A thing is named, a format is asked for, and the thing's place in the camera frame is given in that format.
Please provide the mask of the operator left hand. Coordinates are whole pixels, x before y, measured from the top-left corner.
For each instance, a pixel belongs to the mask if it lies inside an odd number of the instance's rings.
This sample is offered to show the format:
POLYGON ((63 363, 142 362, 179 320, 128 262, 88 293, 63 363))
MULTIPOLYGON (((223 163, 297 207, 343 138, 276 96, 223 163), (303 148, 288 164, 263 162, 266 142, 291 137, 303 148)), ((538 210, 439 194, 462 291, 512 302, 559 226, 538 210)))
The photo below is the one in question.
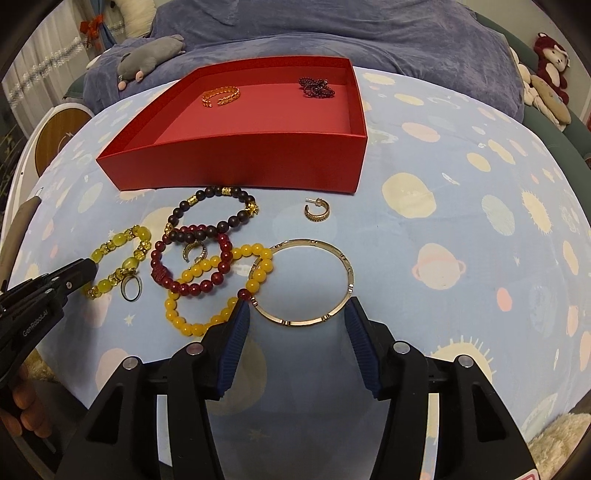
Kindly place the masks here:
POLYGON ((24 430, 46 439, 52 434, 49 416, 38 397, 33 383, 29 380, 28 368, 22 364, 18 378, 12 388, 12 401, 18 409, 16 416, 2 410, 1 420, 12 437, 20 437, 24 430))

